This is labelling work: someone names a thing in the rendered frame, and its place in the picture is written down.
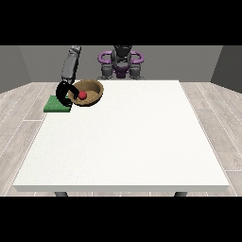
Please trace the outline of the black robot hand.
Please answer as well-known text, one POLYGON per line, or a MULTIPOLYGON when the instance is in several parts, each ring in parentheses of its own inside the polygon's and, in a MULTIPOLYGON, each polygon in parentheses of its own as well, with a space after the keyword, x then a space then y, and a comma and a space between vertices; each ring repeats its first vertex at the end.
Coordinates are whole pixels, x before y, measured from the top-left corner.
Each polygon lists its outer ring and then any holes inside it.
POLYGON ((78 97, 79 90, 72 84, 69 84, 66 81, 59 83, 56 89, 57 100, 65 107, 71 107, 73 102, 66 97, 67 93, 71 92, 74 95, 74 98, 78 97))

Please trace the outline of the brown wooden bowl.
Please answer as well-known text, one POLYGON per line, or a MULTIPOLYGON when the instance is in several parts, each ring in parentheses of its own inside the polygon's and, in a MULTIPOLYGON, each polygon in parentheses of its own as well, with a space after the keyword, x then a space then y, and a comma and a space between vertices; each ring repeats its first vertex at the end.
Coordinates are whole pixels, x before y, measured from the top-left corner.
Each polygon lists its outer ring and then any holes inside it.
POLYGON ((84 100, 80 100, 78 97, 74 98, 74 94, 69 91, 68 98, 77 106, 89 107, 97 103, 103 95, 103 85, 95 79, 84 79, 76 82, 74 86, 79 91, 84 91, 87 97, 84 100))

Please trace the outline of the green square pad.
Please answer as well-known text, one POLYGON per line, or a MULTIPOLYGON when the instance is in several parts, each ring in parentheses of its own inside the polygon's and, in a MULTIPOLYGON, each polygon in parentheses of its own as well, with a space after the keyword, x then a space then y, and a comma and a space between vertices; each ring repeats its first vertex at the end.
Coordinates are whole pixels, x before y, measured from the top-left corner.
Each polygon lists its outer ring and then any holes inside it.
POLYGON ((44 112, 70 112, 71 108, 63 106, 54 95, 51 95, 48 98, 45 106, 43 107, 43 111, 44 112))

